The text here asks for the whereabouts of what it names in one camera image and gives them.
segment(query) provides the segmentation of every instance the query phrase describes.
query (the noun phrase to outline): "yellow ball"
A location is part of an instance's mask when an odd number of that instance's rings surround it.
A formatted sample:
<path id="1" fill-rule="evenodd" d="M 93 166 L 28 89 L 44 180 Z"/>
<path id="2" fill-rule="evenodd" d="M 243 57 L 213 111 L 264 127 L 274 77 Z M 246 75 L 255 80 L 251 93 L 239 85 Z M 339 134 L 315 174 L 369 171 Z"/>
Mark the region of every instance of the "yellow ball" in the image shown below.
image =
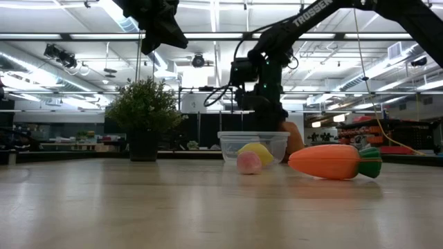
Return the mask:
<path id="1" fill-rule="evenodd" d="M 262 161 L 263 167 L 272 163 L 272 161 L 274 160 L 274 157 L 271 153 L 269 153 L 268 149 L 258 142 L 252 142 L 244 145 L 243 148 L 241 148 L 237 153 L 240 154 L 245 151 L 255 152 Z"/>

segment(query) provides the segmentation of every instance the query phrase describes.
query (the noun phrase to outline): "pink ball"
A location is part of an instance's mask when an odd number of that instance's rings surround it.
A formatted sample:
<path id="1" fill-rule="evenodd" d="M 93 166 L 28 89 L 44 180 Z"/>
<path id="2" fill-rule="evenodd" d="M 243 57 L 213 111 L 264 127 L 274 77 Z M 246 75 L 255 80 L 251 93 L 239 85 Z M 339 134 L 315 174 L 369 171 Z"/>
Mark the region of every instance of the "pink ball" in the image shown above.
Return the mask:
<path id="1" fill-rule="evenodd" d="M 237 157 L 237 169 L 241 174 L 259 174 L 262 171 L 262 161 L 255 152 L 245 151 Z"/>

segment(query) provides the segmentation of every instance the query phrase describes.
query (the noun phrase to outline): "plastic container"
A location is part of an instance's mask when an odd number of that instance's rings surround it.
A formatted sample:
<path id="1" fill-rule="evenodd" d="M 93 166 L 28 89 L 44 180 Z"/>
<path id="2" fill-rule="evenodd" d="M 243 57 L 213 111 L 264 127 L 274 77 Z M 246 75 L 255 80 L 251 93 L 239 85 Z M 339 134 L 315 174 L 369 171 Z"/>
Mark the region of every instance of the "plastic container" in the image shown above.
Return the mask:
<path id="1" fill-rule="evenodd" d="M 227 163 L 237 162 L 237 151 L 250 142 L 259 142 L 271 152 L 272 164 L 280 163 L 286 153 L 289 132 L 220 131 L 221 152 Z"/>

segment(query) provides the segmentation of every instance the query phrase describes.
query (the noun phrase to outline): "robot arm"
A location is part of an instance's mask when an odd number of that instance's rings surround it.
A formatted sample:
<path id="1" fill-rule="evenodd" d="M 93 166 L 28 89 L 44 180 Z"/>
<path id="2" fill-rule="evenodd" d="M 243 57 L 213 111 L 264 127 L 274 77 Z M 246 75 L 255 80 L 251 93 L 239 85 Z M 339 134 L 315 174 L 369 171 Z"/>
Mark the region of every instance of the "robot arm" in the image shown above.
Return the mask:
<path id="1" fill-rule="evenodd" d="M 255 110 L 257 130 L 275 131 L 287 118 L 280 103 L 281 77 L 282 68 L 291 62 L 293 43 L 340 8 L 373 10 L 396 21 L 443 67 L 443 21 L 421 0 L 317 0 L 264 31 L 247 58 L 231 63 L 230 83 L 239 87 L 235 99 L 240 108 Z M 254 91 L 244 91 L 245 82 L 257 80 Z"/>

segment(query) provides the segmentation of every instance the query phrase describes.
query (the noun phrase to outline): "black planter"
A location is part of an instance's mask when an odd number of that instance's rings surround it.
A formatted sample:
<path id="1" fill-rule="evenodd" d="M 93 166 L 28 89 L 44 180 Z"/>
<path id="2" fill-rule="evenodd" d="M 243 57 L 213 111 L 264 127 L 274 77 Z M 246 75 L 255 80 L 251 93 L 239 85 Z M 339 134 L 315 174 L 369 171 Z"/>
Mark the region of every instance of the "black planter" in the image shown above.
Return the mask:
<path id="1" fill-rule="evenodd" d="M 129 157 L 133 162 L 155 162 L 160 134 L 155 131 L 130 131 L 127 133 L 129 141 Z"/>

